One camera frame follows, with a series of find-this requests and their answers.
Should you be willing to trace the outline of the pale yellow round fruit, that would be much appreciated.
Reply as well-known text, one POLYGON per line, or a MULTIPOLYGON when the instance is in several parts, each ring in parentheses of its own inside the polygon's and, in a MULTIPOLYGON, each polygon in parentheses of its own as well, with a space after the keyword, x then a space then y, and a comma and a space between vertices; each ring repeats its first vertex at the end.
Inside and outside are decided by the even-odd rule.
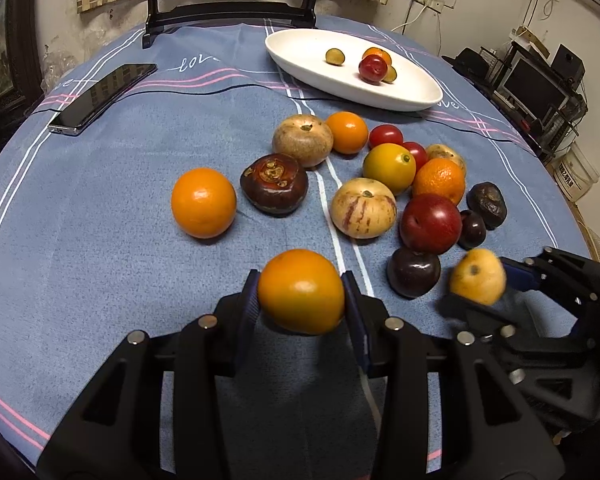
POLYGON ((506 289, 506 272, 500 258, 486 248, 466 252, 449 279, 452 294, 492 307, 506 289))

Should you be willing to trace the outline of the small dark plum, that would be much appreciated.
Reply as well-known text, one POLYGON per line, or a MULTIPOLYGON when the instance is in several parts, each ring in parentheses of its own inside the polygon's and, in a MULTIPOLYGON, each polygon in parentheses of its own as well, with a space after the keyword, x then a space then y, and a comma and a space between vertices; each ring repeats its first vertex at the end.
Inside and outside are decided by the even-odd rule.
POLYGON ((457 245, 465 250, 471 250, 480 246, 486 240, 486 225, 475 211, 470 209, 460 213, 462 229, 457 245))

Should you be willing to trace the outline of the dark plum front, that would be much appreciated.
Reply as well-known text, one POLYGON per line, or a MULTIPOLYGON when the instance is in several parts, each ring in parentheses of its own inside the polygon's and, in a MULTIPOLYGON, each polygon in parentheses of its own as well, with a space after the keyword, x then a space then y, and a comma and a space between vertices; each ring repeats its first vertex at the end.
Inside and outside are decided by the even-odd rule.
POLYGON ((441 263, 437 255, 401 247, 389 258, 386 273, 391 288, 412 300, 434 288, 441 275, 441 263))

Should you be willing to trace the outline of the wrinkled dark passion fruit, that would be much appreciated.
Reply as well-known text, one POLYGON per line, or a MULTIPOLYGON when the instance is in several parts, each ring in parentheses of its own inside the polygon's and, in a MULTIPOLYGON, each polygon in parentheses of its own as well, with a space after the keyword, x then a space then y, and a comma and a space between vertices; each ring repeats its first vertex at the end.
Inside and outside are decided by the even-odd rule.
POLYGON ((474 185, 466 195, 467 207, 475 211, 488 230, 501 226, 507 217, 507 207, 500 189, 492 182, 474 185))

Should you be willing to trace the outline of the bumpy mandarin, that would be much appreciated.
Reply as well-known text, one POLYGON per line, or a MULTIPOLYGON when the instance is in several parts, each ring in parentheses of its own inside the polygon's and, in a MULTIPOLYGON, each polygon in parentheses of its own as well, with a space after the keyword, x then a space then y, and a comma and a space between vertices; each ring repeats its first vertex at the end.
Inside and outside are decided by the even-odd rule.
POLYGON ((364 51, 362 58, 367 58, 369 55, 376 55, 378 58, 382 58, 388 66, 392 65, 392 58, 389 52, 384 49, 376 47, 368 48, 364 51))
POLYGON ((412 196, 436 194, 448 198, 455 206, 465 194, 464 171, 452 160, 433 158, 417 171, 412 196))

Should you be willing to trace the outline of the striped pepino melon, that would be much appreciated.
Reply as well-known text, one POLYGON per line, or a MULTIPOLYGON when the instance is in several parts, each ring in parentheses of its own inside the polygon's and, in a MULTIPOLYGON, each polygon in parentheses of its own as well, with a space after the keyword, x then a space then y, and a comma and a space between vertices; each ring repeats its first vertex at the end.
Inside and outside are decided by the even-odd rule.
POLYGON ((336 228, 357 240, 370 240, 389 231, 398 215, 396 199, 381 182, 354 178, 338 188, 330 204, 336 228))

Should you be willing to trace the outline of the large yellow-orange fruit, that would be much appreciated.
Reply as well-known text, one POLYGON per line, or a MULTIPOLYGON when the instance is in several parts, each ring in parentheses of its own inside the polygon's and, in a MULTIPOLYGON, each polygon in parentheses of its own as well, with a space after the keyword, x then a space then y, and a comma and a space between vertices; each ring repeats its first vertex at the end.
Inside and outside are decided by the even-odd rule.
POLYGON ((329 333, 344 315, 340 275, 328 259, 307 249, 287 250, 266 264, 258 299, 265 316, 291 333, 329 333))

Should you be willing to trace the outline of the red cherry tomato back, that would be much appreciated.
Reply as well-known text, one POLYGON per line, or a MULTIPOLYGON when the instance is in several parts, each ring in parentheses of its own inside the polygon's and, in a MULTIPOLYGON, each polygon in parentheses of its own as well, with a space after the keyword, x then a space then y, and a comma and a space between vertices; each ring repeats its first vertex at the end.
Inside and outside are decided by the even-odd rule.
POLYGON ((393 125, 379 125, 373 128, 368 137, 370 149, 385 143, 402 145, 404 142, 401 130, 393 125))

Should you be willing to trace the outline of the red cherry tomato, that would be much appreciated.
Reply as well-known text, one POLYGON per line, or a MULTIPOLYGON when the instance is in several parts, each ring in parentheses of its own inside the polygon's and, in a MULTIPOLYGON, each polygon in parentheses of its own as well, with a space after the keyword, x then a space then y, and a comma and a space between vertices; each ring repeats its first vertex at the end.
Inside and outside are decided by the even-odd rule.
POLYGON ((411 153, 416 162, 416 171, 422 169, 423 166, 428 162, 428 154, 426 152, 426 148, 420 145, 417 142, 406 141, 403 142, 402 145, 411 153))
POLYGON ((379 125, 373 128, 368 137, 370 149, 385 143, 402 145, 404 142, 401 130, 393 125, 379 125))

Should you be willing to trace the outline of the small orange top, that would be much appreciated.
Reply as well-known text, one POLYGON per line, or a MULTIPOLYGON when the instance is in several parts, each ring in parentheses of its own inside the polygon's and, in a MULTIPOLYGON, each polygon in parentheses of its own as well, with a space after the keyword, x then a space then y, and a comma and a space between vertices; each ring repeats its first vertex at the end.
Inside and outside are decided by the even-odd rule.
POLYGON ((332 149, 340 154, 358 154, 367 143, 368 128, 357 114, 345 110, 334 113, 326 119, 326 125, 334 136, 332 149))

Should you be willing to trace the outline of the small orange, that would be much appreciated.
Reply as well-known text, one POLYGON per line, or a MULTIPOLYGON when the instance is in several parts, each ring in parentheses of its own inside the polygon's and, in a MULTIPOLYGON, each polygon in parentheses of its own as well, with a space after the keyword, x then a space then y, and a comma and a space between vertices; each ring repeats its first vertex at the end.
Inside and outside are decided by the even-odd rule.
POLYGON ((334 113, 326 119, 326 125, 334 136, 332 149, 340 154, 358 154, 367 143, 368 128, 357 114, 345 110, 334 113))
POLYGON ((189 236, 211 240, 222 235, 232 225, 236 209, 233 185, 212 168, 189 170, 174 184, 171 194, 173 218, 189 236))

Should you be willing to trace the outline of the brown mangosteen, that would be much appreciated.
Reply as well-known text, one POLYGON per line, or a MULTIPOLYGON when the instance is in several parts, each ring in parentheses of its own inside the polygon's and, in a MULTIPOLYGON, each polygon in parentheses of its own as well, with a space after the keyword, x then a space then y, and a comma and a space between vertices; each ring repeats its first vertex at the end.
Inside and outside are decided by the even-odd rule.
POLYGON ((252 162, 240 176, 240 187, 250 203, 271 216, 286 216, 306 198, 306 170, 291 156, 274 153, 252 162))

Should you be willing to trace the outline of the large red plum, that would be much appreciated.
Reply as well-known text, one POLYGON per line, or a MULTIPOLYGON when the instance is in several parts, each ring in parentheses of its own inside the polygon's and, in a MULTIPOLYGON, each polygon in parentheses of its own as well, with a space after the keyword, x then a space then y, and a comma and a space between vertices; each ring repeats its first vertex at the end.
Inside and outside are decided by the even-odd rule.
POLYGON ((365 55, 358 64, 358 76, 371 84, 378 84, 387 76, 389 65, 378 54, 365 55))

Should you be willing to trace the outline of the small longan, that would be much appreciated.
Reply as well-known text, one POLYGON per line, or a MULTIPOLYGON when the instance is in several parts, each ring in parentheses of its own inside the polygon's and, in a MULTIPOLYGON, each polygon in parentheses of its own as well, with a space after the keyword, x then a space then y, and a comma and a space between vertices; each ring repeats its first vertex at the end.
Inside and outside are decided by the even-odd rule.
POLYGON ((344 53, 337 48, 330 48, 325 52, 325 62, 333 66, 341 66, 346 60, 344 53))
POLYGON ((388 67, 387 73, 385 74, 385 77, 382 78, 383 82, 386 82, 387 84, 392 84, 393 81, 396 80, 396 77, 398 76, 398 74, 396 73, 396 69, 390 65, 388 67))

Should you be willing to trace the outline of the red cherry tomato front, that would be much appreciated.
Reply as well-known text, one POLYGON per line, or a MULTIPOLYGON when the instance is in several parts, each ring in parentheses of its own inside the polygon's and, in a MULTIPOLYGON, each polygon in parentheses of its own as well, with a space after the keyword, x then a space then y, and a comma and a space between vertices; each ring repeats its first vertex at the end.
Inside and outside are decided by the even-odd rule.
POLYGON ((428 162, 428 154, 426 152, 426 148, 420 145, 417 142, 406 141, 403 142, 402 145, 411 153, 416 162, 416 171, 422 169, 423 166, 428 162))

